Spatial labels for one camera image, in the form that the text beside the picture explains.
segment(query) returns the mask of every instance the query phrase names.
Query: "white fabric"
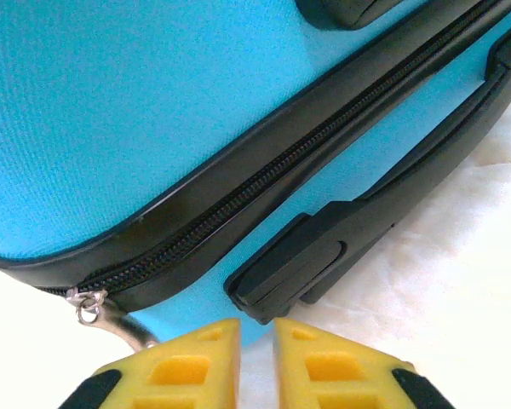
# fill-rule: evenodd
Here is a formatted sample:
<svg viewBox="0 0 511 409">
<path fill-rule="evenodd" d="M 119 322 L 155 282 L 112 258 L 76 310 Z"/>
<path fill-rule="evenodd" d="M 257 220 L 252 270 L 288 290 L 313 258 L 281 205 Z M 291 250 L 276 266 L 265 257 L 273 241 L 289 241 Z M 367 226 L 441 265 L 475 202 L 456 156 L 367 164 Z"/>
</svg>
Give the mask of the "white fabric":
<svg viewBox="0 0 511 409">
<path fill-rule="evenodd" d="M 446 181 L 292 318 L 415 364 L 457 409 L 511 408 L 511 107 Z M 0 273 L 0 407 L 57 407 L 129 353 Z M 277 407 L 272 339 L 243 352 L 240 409 Z"/>
</svg>

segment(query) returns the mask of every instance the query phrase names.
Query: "blue suitcase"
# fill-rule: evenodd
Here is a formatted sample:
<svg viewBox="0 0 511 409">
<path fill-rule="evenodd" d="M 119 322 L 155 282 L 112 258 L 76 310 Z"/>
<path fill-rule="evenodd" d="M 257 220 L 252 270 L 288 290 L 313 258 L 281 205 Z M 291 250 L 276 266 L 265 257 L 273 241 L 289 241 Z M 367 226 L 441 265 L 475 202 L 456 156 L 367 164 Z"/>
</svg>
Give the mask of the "blue suitcase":
<svg viewBox="0 0 511 409">
<path fill-rule="evenodd" d="M 0 269 L 135 348 L 250 342 L 510 101 L 511 0 L 4 0 Z"/>
</svg>

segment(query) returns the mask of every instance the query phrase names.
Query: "suitcase handle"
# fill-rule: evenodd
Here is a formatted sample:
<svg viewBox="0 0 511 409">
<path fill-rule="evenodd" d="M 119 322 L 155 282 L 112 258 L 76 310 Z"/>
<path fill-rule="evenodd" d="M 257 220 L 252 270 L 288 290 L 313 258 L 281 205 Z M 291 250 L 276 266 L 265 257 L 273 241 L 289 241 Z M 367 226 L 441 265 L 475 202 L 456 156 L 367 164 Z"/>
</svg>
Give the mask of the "suitcase handle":
<svg viewBox="0 0 511 409">
<path fill-rule="evenodd" d="M 262 324 L 323 296 L 479 144 L 511 101 L 511 30 L 489 53 L 485 83 L 370 191 L 301 215 L 233 273 L 225 290 Z"/>
</svg>

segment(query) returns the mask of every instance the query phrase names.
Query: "zipper pull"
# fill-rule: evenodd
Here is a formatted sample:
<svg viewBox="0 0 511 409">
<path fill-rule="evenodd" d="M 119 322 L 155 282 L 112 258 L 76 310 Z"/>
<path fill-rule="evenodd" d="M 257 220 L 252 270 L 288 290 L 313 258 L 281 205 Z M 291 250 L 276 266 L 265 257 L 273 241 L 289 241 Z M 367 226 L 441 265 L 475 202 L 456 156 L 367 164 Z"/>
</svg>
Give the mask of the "zipper pull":
<svg viewBox="0 0 511 409">
<path fill-rule="evenodd" d="M 74 287 L 66 293 L 66 300 L 76 307 L 80 324 L 117 335 L 135 352 L 158 344 L 145 326 L 120 310 L 107 296 L 106 290 L 78 292 Z"/>
</svg>

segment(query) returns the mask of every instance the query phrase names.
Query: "yellow object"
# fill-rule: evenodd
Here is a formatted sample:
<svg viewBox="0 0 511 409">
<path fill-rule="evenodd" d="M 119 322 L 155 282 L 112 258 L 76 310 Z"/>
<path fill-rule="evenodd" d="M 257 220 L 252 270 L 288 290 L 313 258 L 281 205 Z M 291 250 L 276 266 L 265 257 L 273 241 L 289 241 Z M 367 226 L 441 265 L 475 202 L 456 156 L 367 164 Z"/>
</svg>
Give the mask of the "yellow object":
<svg viewBox="0 0 511 409">
<path fill-rule="evenodd" d="M 294 320 L 275 326 L 280 409 L 416 409 L 392 374 L 411 364 Z"/>
<path fill-rule="evenodd" d="M 100 409 L 234 409 L 239 366 L 239 321 L 219 321 L 102 367 L 122 377 Z"/>
</svg>

